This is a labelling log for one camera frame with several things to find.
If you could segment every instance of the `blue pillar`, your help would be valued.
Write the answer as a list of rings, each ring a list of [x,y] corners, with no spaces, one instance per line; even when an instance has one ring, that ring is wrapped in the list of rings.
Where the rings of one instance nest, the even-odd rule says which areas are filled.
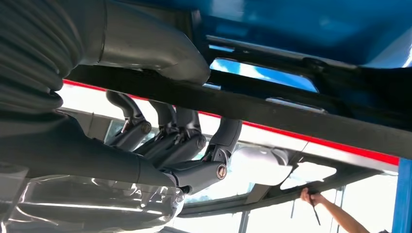
[[[412,160],[400,159],[392,233],[412,233]]]

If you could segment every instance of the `clear plastic sheet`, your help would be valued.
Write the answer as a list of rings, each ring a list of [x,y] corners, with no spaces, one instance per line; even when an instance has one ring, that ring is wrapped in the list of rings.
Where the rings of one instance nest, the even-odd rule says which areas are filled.
[[[3,233],[117,233],[150,229],[171,221],[184,204],[184,194],[176,187],[69,175],[31,179],[20,185],[20,190],[3,219]]]

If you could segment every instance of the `red stripe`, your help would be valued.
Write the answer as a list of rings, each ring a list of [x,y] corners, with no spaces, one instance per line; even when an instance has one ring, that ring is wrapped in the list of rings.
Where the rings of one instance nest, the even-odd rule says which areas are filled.
[[[89,89],[93,89],[93,90],[106,91],[106,89],[104,89],[104,88],[100,88],[100,87],[96,87],[96,86],[90,86],[90,85],[87,85],[87,84],[73,82],[73,81],[70,81],[70,80],[63,80],[63,82],[65,84],[85,87],[85,88],[89,88]],[[145,98],[141,98],[141,97],[138,97],[138,96],[132,96],[132,95],[130,95],[130,96],[132,98],[139,99],[139,100],[147,100]],[[206,113],[206,112],[199,112],[199,113],[207,115],[207,116],[220,118],[220,116],[216,115],[216,114],[211,114],[211,113]],[[258,128],[258,129],[262,129],[262,130],[283,134],[285,136],[290,136],[290,137],[293,137],[293,138],[309,141],[309,142],[312,142],[312,143],[317,143],[319,145],[331,147],[331,148],[346,151],[346,152],[349,152],[349,153],[357,154],[357,155],[360,155],[360,156],[363,156],[363,157],[367,157],[367,158],[370,158],[370,159],[375,159],[375,160],[382,161],[382,162],[385,162],[385,163],[388,163],[388,164],[392,164],[392,165],[396,165],[396,166],[399,164],[399,158],[396,157],[396,156],[391,156],[391,155],[379,153],[379,152],[376,152],[376,151],[351,147],[351,146],[347,146],[347,145],[344,145],[344,144],[335,143],[335,142],[331,142],[331,141],[326,141],[326,140],[322,140],[322,139],[319,139],[319,138],[306,136],[306,135],[302,135],[302,134],[298,134],[298,133],[293,133],[293,132],[289,132],[289,131],[284,131],[284,130],[280,130],[280,129],[275,129],[275,128],[271,128],[271,127],[264,126],[264,125],[258,125],[258,124],[247,122],[247,121],[245,121],[243,124],[248,125],[248,126],[252,126],[252,127],[255,127],[255,128]]]

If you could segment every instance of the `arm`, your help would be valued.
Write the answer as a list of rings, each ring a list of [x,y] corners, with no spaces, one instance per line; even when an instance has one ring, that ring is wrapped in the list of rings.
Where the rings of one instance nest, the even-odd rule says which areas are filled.
[[[310,203],[310,199],[312,199],[313,204],[323,205],[338,222],[338,224],[343,227],[348,233],[369,233],[369,231],[365,229],[360,223],[358,223],[358,221],[356,221],[351,215],[345,212],[341,207],[328,201],[321,194],[309,196],[308,189],[304,188],[300,197],[302,200],[308,203]]]

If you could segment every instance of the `hand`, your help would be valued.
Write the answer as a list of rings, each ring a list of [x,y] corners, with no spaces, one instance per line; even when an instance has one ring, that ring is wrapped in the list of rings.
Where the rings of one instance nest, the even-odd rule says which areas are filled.
[[[304,188],[302,192],[300,193],[300,199],[302,199],[303,201],[306,201],[309,204],[310,204],[310,199],[312,199],[313,204],[315,206],[319,203],[324,203],[326,201],[325,197],[322,196],[320,193],[309,195],[308,191],[309,191],[308,188]]]

